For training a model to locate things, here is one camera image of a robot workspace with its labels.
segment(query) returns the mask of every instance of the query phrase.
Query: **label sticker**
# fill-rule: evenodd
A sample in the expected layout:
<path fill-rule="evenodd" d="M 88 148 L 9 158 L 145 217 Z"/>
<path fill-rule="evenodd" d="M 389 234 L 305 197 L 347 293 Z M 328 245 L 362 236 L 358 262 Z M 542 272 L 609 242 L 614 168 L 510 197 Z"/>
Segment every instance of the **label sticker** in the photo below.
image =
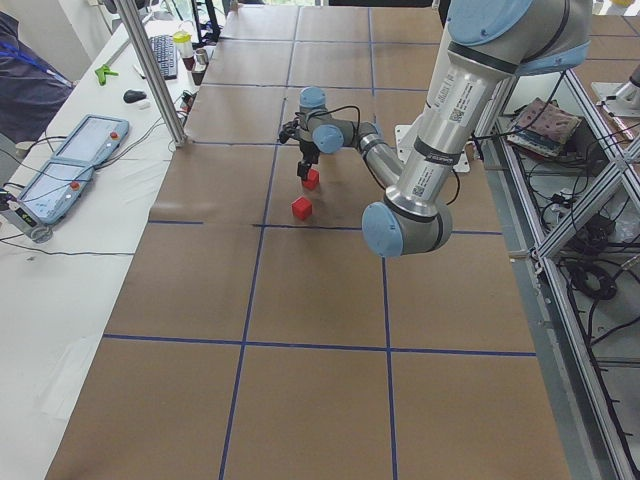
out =
<path fill-rule="evenodd" d="M 465 80 L 460 72 L 450 69 L 438 90 L 433 109 L 439 111 L 447 121 L 466 127 L 485 90 L 486 87 L 478 81 Z"/>
<path fill-rule="evenodd" d="M 422 175 L 420 175 L 420 178 L 416 182 L 411 193 L 413 193 L 417 197 L 422 197 L 432 176 L 433 169 L 430 165 L 425 165 L 424 170 L 422 171 Z"/>

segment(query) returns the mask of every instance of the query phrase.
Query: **dark jacket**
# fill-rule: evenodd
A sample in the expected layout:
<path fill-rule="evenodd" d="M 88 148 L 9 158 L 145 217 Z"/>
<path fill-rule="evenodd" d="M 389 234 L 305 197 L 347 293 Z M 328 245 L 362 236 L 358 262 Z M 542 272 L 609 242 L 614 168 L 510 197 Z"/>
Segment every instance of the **dark jacket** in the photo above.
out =
<path fill-rule="evenodd" d="M 72 92 L 47 69 L 55 71 L 18 40 L 18 21 L 0 12 L 0 132 L 15 143 L 37 140 Z"/>

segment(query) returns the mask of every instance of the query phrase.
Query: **red cube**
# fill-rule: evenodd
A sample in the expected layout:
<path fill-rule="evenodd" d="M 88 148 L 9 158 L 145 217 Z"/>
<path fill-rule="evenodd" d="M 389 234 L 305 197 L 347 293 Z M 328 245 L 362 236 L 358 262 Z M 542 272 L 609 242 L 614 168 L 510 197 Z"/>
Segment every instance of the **red cube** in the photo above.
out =
<path fill-rule="evenodd" d="M 311 202 L 304 197 L 299 197 L 291 204 L 291 211 L 293 212 L 293 215 L 300 220 L 306 220 L 309 218 L 312 210 Z"/>
<path fill-rule="evenodd" d="M 309 169 L 309 173 L 307 173 L 307 179 L 302 181 L 302 186 L 307 190 L 313 190 L 320 183 L 320 172 L 314 170 L 313 168 Z"/>

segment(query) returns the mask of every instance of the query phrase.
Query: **electronic device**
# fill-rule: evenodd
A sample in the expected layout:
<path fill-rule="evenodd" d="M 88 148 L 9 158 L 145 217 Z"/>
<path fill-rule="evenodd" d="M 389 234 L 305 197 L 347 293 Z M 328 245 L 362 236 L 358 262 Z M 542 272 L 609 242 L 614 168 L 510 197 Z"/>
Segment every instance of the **electronic device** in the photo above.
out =
<path fill-rule="evenodd" d="M 129 131 L 129 122 L 87 115 L 53 153 L 17 200 L 44 225 L 66 215 Z"/>
<path fill-rule="evenodd" d="M 171 35 L 156 35 L 149 41 L 162 77 L 165 80 L 178 78 L 178 48 Z"/>
<path fill-rule="evenodd" d="M 97 167 L 108 159 L 129 132 L 129 122 L 98 115 L 85 116 L 51 157 L 58 163 L 85 162 Z"/>

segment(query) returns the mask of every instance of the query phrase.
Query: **table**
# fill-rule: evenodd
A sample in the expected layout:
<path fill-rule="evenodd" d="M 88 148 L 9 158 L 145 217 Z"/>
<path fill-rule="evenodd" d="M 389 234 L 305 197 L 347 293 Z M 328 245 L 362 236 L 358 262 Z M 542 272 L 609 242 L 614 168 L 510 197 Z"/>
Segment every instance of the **table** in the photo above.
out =
<path fill-rule="evenodd" d="M 155 35 L 175 27 L 172 22 L 151 22 L 147 28 Z M 153 98 L 146 110 L 122 101 L 130 88 L 150 92 L 132 68 L 137 60 L 130 45 L 112 65 L 119 76 L 98 85 L 93 71 L 125 38 L 124 29 L 118 29 L 51 122 L 48 135 L 67 135 L 85 114 L 101 114 L 130 121 L 122 145 L 126 148 L 160 118 Z M 167 86 L 172 98 L 183 90 L 197 90 L 182 65 L 178 79 Z M 161 125 L 141 146 L 98 172 L 48 243 L 15 240 L 50 252 L 127 255 L 46 256 L 0 244 L 0 268 L 7 279 L 0 292 L 0 477 L 44 477 L 171 160 L 170 140 Z M 39 168 L 50 153 L 46 143 L 38 145 L 24 165 Z M 32 176 L 33 171 L 20 167 L 11 180 L 25 184 Z M 11 225 L 0 227 L 0 238 L 15 233 Z"/>

